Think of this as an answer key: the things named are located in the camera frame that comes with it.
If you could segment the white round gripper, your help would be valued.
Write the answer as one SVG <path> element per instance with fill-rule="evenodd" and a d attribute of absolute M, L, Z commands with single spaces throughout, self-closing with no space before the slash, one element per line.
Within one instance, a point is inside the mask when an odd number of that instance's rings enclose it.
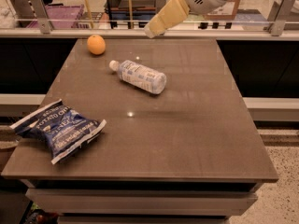
<path fill-rule="evenodd" d="M 146 24 L 144 32 L 147 37 L 153 38 L 185 21 L 190 9 L 193 13 L 203 15 L 223 6 L 225 3 L 225 0 L 169 0 Z"/>

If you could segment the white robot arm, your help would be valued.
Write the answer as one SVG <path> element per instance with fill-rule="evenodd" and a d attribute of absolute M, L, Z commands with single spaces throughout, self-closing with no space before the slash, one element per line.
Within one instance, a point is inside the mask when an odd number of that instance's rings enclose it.
<path fill-rule="evenodd" d="M 153 38 L 187 19 L 190 12 L 203 15 L 223 6 L 228 0 L 169 0 L 146 24 L 144 32 Z"/>

